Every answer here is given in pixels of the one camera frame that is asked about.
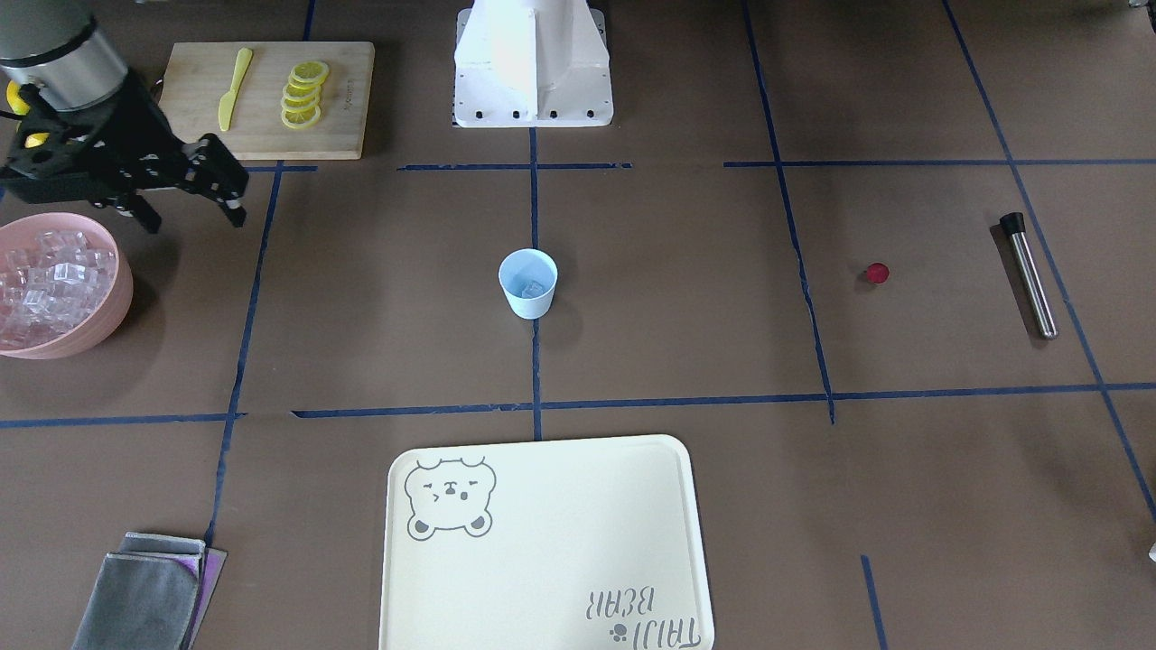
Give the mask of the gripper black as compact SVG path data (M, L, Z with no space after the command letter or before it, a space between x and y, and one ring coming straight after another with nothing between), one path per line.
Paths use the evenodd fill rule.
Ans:
M249 171L217 135L185 143L135 71L94 106L61 111L47 103L47 90L21 84L29 110L3 155L3 189L28 204L71 200L114 206L144 232L158 234L162 217L140 190L178 189L212 200L228 222L242 228L247 210ZM46 145L24 149L32 133L47 133Z

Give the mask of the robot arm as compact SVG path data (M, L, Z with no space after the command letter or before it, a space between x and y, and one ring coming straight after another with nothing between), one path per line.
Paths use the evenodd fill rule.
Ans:
M244 226L249 172L217 135L175 135L149 88L79 1L5 1L1 66L28 111L3 153L3 190L25 204L86 201L157 232L144 190L184 190Z

